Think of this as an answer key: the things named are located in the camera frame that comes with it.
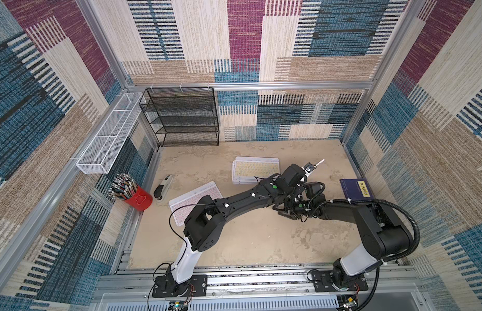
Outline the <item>yellow keyboard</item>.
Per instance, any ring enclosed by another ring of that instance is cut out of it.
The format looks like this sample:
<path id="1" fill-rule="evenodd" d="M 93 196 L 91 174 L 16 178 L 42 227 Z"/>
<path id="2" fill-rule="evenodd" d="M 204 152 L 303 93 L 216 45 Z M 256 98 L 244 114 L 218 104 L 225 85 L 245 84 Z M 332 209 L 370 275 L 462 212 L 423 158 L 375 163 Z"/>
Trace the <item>yellow keyboard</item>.
<path id="1" fill-rule="evenodd" d="M 232 182 L 235 185 L 256 184 L 259 180 L 280 173 L 278 158 L 237 156 L 232 164 Z"/>

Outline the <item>pink keyboard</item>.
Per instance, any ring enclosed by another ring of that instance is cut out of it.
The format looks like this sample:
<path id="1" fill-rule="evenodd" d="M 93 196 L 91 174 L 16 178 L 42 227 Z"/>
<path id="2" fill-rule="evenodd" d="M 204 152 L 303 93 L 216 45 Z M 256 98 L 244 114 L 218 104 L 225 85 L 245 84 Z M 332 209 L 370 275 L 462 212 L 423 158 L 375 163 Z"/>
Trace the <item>pink keyboard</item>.
<path id="1" fill-rule="evenodd" d="M 210 196 L 212 199 L 223 198 L 218 186 L 211 181 L 168 202 L 178 227 L 184 225 L 189 213 L 204 196 Z"/>

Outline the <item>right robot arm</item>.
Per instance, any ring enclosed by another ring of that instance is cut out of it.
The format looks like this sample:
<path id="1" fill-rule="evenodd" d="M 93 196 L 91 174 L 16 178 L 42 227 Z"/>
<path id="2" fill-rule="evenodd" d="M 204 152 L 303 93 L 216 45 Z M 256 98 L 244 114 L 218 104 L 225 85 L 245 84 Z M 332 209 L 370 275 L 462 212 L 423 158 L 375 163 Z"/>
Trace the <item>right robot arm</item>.
<path id="1" fill-rule="evenodd" d="M 413 253 L 420 243 L 420 229 L 414 218 L 400 206 L 385 200 L 325 198 L 323 187 L 314 191 L 304 185 L 295 194 L 276 199 L 273 209 L 292 220 L 311 218 L 355 224 L 360 245 L 336 260 L 330 279 L 336 290 L 348 290 L 363 275 L 392 260 Z"/>

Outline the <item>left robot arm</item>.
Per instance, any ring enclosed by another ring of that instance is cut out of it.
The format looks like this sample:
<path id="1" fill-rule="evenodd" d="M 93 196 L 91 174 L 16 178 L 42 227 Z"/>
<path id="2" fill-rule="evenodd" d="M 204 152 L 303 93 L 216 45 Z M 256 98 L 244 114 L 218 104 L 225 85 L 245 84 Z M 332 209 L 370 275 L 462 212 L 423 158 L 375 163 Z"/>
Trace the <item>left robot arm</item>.
<path id="1" fill-rule="evenodd" d="M 305 191 L 311 170 L 296 164 L 282 174 L 264 178 L 243 192 L 227 198 L 213 199 L 207 195 L 192 206 L 184 221 L 183 245 L 170 274 L 178 285 L 190 280 L 195 266 L 204 251 L 220 239 L 226 223 L 256 209 L 271 207 L 279 215 L 297 220 L 295 208 L 305 208 L 297 199 Z"/>

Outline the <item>dark blue notebook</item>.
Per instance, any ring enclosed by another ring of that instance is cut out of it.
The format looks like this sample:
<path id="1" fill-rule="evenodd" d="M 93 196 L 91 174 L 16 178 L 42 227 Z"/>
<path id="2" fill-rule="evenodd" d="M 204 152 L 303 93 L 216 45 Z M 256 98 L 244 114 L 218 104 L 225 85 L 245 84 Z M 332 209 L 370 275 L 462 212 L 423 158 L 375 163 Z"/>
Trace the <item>dark blue notebook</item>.
<path id="1" fill-rule="evenodd" d="M 339 181 L 347 200 L 374 199 L 372 189 L 366 179 L 341 179 Z"/>

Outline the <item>black white stapler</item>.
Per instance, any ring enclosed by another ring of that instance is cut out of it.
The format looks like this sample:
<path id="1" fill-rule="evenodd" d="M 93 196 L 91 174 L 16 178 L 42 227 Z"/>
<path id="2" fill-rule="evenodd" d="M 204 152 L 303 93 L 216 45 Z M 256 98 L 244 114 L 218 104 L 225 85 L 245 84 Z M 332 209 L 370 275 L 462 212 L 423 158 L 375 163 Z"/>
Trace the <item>black white stapler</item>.
<path id="1" fill-rule="evenodd" d="M 164 198 L 166 197 L 171 183 L 173 181 L 174 177 L 171 174 L 167 174 L 166 177 L 163 179 L 163 181 L 155 188 L 154 190 L 154 198 L 157 201 L 163 201 Z"/>

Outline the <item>red pen cup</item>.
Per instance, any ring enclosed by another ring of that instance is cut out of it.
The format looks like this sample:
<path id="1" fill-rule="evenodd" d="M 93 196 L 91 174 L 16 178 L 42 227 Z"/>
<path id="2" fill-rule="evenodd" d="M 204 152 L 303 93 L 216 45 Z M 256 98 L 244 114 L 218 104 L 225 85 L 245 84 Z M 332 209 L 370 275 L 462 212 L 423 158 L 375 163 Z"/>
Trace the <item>red pen cup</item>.
<path id="1" fill-rule="evenodd" d="M 151 206 L 153 199 L 154 198 L 151 194 L 147 193 L 143 188 L 138 186 L 136 192 L 124 202 L 137 211 L 143 212 Z"/>

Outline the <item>bundle of pens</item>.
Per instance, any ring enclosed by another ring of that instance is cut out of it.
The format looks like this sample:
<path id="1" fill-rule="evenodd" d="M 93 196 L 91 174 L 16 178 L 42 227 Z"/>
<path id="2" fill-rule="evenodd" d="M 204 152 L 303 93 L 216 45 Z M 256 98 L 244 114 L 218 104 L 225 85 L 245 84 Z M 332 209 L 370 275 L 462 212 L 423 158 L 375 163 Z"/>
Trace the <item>bundle of pens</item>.
<path id="1" fill-rule="evenodd" d="M 128 200 L 137 192 L 137 183 L 127 173 L 120 173 L 115 176 L 108 190 L 113 199 Z"/>

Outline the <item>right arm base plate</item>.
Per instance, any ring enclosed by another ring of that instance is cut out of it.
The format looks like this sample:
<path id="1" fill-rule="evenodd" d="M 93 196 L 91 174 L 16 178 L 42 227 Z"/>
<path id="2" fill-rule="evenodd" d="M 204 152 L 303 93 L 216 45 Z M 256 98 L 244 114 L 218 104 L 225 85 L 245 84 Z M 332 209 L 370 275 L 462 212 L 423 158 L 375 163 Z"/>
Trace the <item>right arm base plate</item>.
<path id="1" fill-rule="evenodd" d="M 348 276 L 338 272 L 335 276 L 333 270 L 312 269 L 306 276 L 316 292 L 360 292 L 369 289 L 364 275 Z"/>

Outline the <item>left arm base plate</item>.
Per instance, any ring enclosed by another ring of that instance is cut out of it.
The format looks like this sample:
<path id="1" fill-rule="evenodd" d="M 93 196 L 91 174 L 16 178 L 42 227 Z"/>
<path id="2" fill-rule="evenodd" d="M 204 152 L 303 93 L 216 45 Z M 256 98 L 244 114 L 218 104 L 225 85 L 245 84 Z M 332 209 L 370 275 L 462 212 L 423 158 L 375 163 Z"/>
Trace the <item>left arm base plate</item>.
<path id="1" fill-rule="evenodd" d="M 156 278 L 151 296 L 153 298 L 204 297 L 207 285 L 207 275 L 194 274 L 188 281 L 178 283 L 172 274 L 167 274 Z"/>

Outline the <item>white mesh wall basket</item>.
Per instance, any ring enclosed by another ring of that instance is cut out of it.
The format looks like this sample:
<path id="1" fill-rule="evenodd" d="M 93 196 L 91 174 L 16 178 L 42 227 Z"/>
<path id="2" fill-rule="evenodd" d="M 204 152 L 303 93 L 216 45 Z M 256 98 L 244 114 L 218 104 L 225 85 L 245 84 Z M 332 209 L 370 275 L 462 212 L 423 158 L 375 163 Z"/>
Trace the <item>white mesh wall basket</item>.
<path id="1" fill-rule="evenodd" d="M 125 93 L 117 97 L 89 146 L 76 166 L 84 174 L 107 174 L 120 154 L 140 112 L 142 93 Z"/>

